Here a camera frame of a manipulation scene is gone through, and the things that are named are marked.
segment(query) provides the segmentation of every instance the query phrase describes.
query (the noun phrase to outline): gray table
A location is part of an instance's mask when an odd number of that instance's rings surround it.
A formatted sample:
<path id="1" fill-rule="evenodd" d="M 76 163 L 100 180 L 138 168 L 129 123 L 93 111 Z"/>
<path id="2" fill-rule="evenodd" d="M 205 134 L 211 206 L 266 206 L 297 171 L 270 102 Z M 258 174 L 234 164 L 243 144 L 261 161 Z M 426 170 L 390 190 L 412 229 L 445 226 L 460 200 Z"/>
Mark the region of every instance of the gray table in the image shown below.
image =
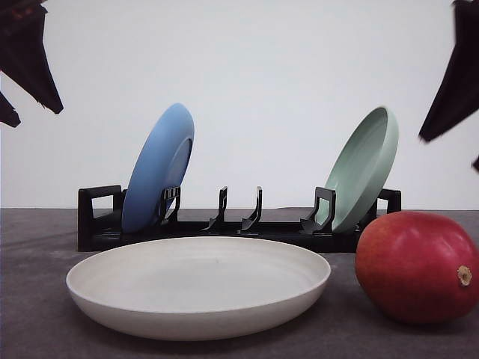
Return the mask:
<path id="1" fill-rule="evenodd" d="M 308 209 L 266 210 L 295 220 Z M 229 218 L 248 211 L 231 210 Z M 443 212 L 479 244 L 479 211 Z M 182 211 L 207 218 L 214 211 Z M 479 307 L 445 325 L 412 327 L 379 313 L 354 274 L 354 254 L 326 254 L 332 276 L 320 300 L 278 328 L 231 340 L 169 343 L 120 334 L 91 321 L 71 300 L 76 211 L 1 211 L 1 358 L 479 358 Z"/>

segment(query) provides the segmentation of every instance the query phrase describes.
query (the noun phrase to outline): green plate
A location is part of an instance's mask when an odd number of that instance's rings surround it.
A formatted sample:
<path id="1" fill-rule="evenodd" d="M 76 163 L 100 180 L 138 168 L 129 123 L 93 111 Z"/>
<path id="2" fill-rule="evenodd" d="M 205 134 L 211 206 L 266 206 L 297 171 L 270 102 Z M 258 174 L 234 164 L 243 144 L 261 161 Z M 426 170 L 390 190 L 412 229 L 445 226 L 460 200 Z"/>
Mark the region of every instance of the green plate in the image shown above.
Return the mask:
<path id="1" fill-rule="evenodd" d="M 378 107 L 359 124 L 336 160 L 325 187 L 336 191 L 335 233 L 354 230 L 382 190 L 394 157 L 399 129 L 394 115 Z M 329 204 L 320 201 L 316 222 L 328 217 Z"/>

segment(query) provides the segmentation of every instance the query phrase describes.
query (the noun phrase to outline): white backdrop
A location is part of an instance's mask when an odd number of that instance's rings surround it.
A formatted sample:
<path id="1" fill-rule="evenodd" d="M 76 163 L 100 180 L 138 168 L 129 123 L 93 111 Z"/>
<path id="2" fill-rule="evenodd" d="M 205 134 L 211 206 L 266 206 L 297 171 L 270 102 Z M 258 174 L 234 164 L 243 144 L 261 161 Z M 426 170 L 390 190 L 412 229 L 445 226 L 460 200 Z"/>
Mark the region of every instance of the white backdrop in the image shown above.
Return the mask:
<path id="1" fill-rule="evenodd" d="M 64 111 L 5 76 L 22 124 L 1 125 L 3 207 L 76 207 L 78 188 L 127 186 L 159 115 L 195 120 L 183 207 L 311 206 L 370 110 L 396 114 L 389 188 L 405 208 L 479 209 L 479 115 L 418 132 L 454 45 L 451 0 L 48 0 L 44 42 Z"/>

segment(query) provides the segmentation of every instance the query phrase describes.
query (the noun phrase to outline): cream plate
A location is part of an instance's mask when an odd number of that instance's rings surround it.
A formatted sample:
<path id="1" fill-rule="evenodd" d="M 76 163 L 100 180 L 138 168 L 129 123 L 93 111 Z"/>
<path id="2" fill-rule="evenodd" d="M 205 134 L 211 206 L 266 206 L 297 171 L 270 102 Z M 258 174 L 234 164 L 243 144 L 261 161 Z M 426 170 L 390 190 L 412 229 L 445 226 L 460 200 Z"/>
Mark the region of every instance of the cream plate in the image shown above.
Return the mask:
<path id="1" fill-rule="evenodd" d="M 139 337 L 215 340 L 273 328 L 307 310 L 331 273 L 304 248 L 192 237 L 115 248 L 74 266 L 73 300 L 94 321 Z"/>

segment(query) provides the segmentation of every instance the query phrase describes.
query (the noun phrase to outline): dish rack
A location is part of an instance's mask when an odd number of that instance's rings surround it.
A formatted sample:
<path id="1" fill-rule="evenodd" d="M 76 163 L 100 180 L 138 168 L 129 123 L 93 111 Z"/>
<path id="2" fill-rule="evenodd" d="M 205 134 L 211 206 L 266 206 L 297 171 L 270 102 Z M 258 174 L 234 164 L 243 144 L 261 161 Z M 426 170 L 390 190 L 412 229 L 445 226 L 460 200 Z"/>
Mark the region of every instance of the dish rack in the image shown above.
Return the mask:
<path id="1" fill-rule="evenodd" d="M 175 237 L 238 236 L 289 243 L 321 253 L 355 253 L 363 229 L 378 216 L 378 199 L 387 200 L 387 213 L 401 210 L 401 192 L 383 189 L 355 229 L 348 233 L 333 233 L 336 193 L 331 189 L 316 187 L 314 208 L 306 218 L 292 222 L 261 221 L 263 189 L 258 186 L 256 207 L 252 214 L 241 221 L 226 221 L 228 188 L 223 187 L 219 191 L 218 215 L 215 218 L 204 221 L 179 221 L 181 187 L 172 187 L 164 189 L 161 193 L 158 206 L 159 213 L 164 215 L 159 217 L 154 225 L 141 232 L 123 233 L 121 216 L 126 191 L 126 189 L 122 191 L 120 185 L 79 189 L 78 251 L 105 251 L 122 245 Z M 108 196 L 113 196 L 112 211 L 95 218 L 93 199 Z M 315 221 L 315 217 L 320 208 L 321 199 L 329 203 L 329 212 L 326 220 L 319 224 Z M 174 208 L 168 212 L 168 204 L 173 200 Z"/>

